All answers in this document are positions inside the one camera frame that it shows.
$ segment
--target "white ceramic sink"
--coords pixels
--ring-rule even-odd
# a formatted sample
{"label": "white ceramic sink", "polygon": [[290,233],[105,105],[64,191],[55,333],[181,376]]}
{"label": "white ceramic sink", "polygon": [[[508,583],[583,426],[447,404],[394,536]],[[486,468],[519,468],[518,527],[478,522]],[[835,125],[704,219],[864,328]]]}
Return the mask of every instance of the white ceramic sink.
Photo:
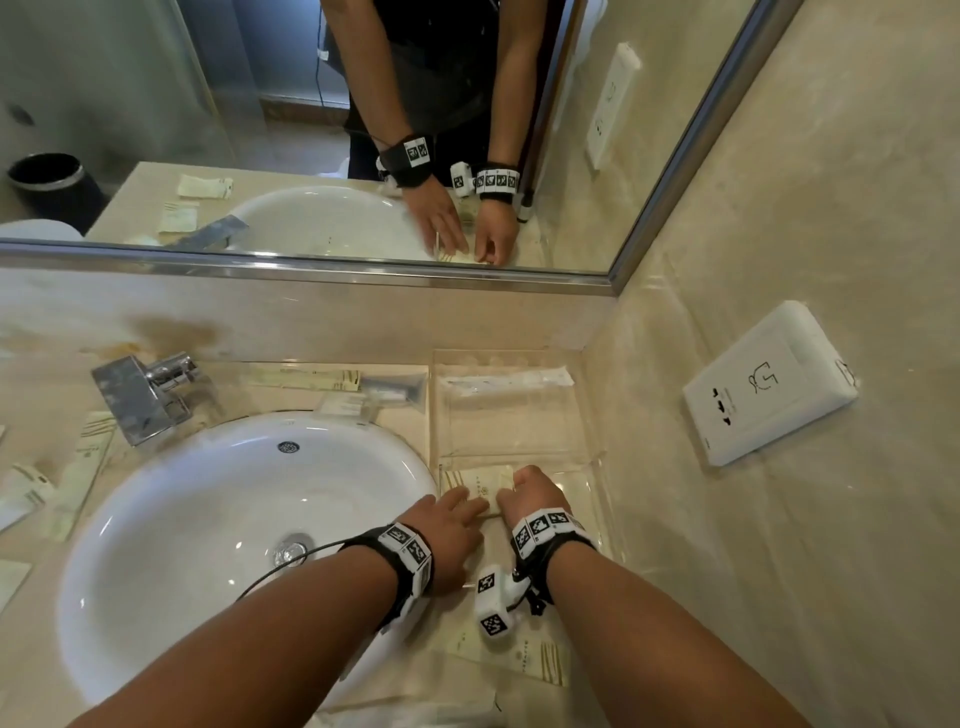
{"label": "white ceramic sink", "polygon": [[[117,488],[70,554],[57,619],[71,677],[90,703],[104,700],[270,570],[288,534],[349,538],[433,492],[417,455],[375,425],[284,412],[190,437]],[[325,704],[415,620],[378,636]]]}
{"label": "white ceramic sink", "polygon": [[231,214],[251,228],[231,250],[431,260],[401,200],[336,185],[297,187],[254,198]]}

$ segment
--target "chrome faucet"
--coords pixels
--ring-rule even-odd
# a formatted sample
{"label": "chrome faucet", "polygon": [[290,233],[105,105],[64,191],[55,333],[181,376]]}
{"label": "chrome faucet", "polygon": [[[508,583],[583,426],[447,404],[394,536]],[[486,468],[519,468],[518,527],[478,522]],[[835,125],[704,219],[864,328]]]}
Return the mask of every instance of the chrome faucet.
{"label": "chrome faucet", "polygon": [[190,419],[190,408],[171,390],[201,376],[193,359],[183,352],[149,367],[135,356],[125,356],[97,367],[91,374],[133,446]]}

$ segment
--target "person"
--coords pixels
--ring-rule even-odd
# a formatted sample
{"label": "person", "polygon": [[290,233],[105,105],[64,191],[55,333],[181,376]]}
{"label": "person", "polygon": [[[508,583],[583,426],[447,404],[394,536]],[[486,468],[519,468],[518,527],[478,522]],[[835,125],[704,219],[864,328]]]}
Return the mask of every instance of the person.
{"label": "person", "polygon": [[[514,482],[496,497],[512,530],[542,508],[570,513],[539,468],[523,468]],[[488,507],[457,488],[421,499],[396,520],[432,551],[432,595],[463,587],[464,563],[483,541],[477,519]],[[614,728],[808,726],[677,602],[590,546],[563,543],[546,568],[567,636]],[[300,728],[388,615],[397,574],[367,546],[305,564],[199,627],[72,725]]]}
{"label": "person", "polygon": [[[428,252],[467,252],[450,166],[516,169],[537,95],[548,0],[322,0],[330,64],[350,89],[349,176],[377,180],[380,152],[423,134],[433,174],[403,189]],[[474,258],[504,265],[519,232],[513,205],[484,199]]]}

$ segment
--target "electrical outlet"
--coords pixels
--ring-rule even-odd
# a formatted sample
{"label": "electrical outlet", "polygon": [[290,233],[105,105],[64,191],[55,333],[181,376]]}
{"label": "electrical outlet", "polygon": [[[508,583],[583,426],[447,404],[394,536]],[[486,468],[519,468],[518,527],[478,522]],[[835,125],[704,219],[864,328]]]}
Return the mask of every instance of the electrical outlet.
{"label": "electrical outlet", "polygon": [[856,379],[809,309],[786,301],[684,388],[711,465],[855,400]]}
{"label": "electrical outlet", "polygon": [[603,167],[613,134],[616,132],[620,114],[626,108],[626,101],[636,81],[636,74],[643,67],[634,49],[627,43],[620,43],[613,54],[607,80],[600,92],[596,111],[587,131],[587,156],[593,169]]}

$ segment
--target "black trash can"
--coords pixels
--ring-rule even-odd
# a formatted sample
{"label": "black trash can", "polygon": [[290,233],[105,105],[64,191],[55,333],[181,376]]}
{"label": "black trash can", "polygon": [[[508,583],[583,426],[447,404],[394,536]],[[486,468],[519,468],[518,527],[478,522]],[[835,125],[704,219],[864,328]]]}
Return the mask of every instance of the black trash can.
{"label": "black trash can", "polygon": [[107,195],[80,161],[67,154],[30,155],[8,170],[7,179],[38,217],[60,220],[84,235],[107,206]]}

